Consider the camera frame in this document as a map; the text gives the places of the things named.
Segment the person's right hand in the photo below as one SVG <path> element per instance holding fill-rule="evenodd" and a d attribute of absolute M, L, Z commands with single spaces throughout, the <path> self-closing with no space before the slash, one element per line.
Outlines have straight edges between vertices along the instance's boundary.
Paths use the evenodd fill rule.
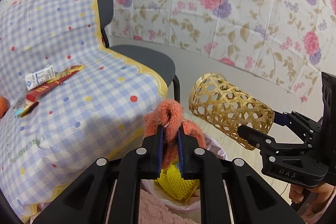
<path fill-rule="evenodd" d="M 335 186 L 321 182 L 318 186 L 305 189 L 301 186 L 291 185 L 289 198 L 299 206 L 299 215 L 312 215 L 324 212 L 335 196 Z"/>

